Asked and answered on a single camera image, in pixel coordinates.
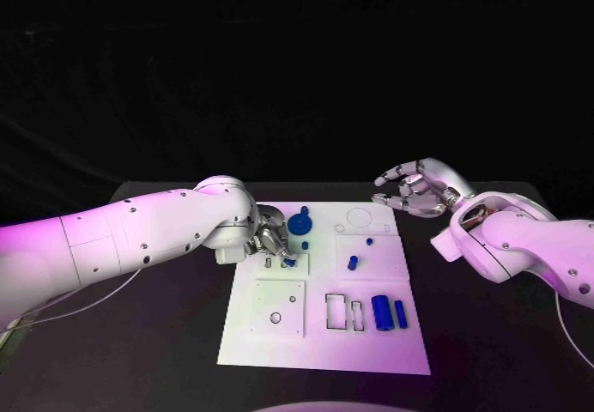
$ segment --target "black table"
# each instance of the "black table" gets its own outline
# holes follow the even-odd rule
[[[127,183],[112,201],[193,186]],[[376,191],[364,183],[246,187],[259,201],[367,201]],[[542,203],[524,183],[475,187]],[[0,377],[1,410],[242,412],[314,400],[419,411],[591,410],[594,371],[565,340],[552,290],[530,274],[490,283],[462,260],[441,259],[429,238],[448,216],[398,212],[396,220],[432,376],[217,366],[235,266],[199,248],[141,272],[89,311],[31,327]],[[125,279],[92,285],[41,317],[86,305]],[[566,301],[562,309],[594,358],[594,311]]]

